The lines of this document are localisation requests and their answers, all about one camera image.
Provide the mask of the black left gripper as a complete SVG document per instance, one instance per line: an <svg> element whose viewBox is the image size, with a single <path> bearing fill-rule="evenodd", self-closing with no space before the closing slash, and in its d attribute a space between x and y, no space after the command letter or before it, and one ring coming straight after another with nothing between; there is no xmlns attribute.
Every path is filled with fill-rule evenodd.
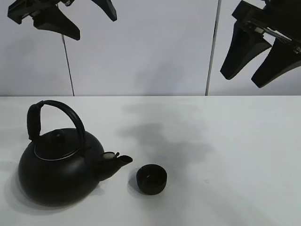
<svg viewBox="0 0 301 226"><path fill-rule="evenodd" d="M15 0L8 7L8 18L21 24L25 17L40 11L32 17L35 28L80 40L79 28L56 6L59 2L71 5L70 0Z"/></svg>

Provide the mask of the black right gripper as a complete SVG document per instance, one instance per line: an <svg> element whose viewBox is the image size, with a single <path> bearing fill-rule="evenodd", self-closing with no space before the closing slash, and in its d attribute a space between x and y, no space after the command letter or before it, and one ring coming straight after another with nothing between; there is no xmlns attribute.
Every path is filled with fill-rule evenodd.
<svg viewBox="0 0 301 226"><path fill-rule="evenodd" d="M220 69L226 79L233 79L250 61L271 47L269 54L251 78L257 87L262 88L284 73L300 67L299 0L266 0L263 8L242 0L232 16L240 23L234 23L230 48ZM276 39L272 46L264 39L262 32L256 31L256 27L284 43Z"/></svg>

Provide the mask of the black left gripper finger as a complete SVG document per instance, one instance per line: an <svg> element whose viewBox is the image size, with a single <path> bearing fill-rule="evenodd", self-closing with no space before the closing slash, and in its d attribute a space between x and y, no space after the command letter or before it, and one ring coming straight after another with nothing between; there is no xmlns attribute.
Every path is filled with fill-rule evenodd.
<svg viewBox="0 0 301 226"><path fill-rule="evenodd" d="M92 2L99 6L111 21L117 21L117 12L111 0L92 0Z"/></svg>

